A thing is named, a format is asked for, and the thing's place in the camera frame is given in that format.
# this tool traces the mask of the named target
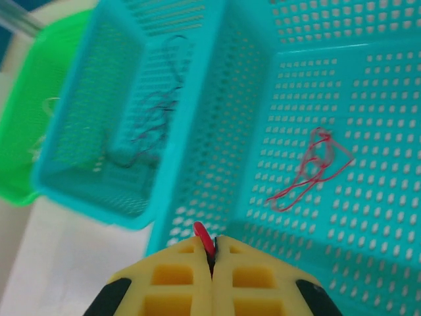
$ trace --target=red thread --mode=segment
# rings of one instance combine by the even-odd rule
[[[321,140],[319,140],[317,142],[314,142],[314,138],[315,138],[316,135],[319,136],[321,138]],[[326,144],[326,158],[325,158],[325,160],[322,160],[321,158],[317,157],[314,153],[314,150],[315,150],[316,146],[318,144],[322,144],[322,143]],[[324,171],[332,164],[332,162],[334,160],[334,147],[336,147],[340,151],[344,152],[344,154],[346,154],[349,157],[349,161],[345,165],[343,165],[338,171],[336,171],[333,175],[323,179],[322,176],[324,174]],[[299,172],[298,172],[297,176],[295,177],[292,185],[290,187],[282,190],[281,192],[279,192],[275,196],[272,196],[272,197],[268,198],[266,200],[266,202],[267,201],[273,201],[273,204],[272,204],[273,209],[275,209],[276,211],[279,211],[279,212],[285,212],[288,209],[290,209],[291,207],[293,207],[308,191],[311,190],[311,188],[313,186],[315,186],[319,182],[326,182],[326,181],[329,181],[329,180],[335,178],[346,167],[348,167],[349,164],[353,160],[354,160],[353,154],[350,151],[348,151],[348,149],[344,148],[342,145],[340,145],[339,143],[334,141],[332,139],[332,135],[330,135],[329,132],[327,132],[325,129],[323,129],[321,127],[315,128],[311,132],[311,139],[310,139],[309,148],[307,149],[306,153],[304,154],[303,160],[301,161],[301,164],[300,164]],[[310,177],[305,171],[308,163],[313,163],[317,167],[320,168],[320,170],[312,177]],[[301,178],[301,176],[306,176],[307,180],[298,184],[297,182]],[[295,199],[295,201],[293,203],[291,203],[290,205],[288,205],[287,207],[285,207],[283,209],[278,209],[276,207],[276,200],[277,199],[284,197],[290,191],[292,191],[292,189],[298,188],[300,186],[304,186],[306,184],[309,184],[309,186],[303,192],[301,192],[301,194],[297,197],[297,199]]]
[[[206,252],[211,257],[214,257],[216,253],[215,245],[203,224],[201,222],[195,222],[193,224],[193,231],[195,232],[195,235],[198,236],[202,241],[203,247],[205,247]]]

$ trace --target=turquoise plastic basket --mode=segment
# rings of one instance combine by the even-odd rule
[[[202,0],[98,4],[33,173],[41,193],[104,223],[150,223],[204,10]]]
[[[421,315],[420,2],[221,2],[157,178],[148,253],[202,221],[315,275],[344,315]],[[353,164],[272,211],[317,126]],[[337,152],[329,172],[346,161]]]

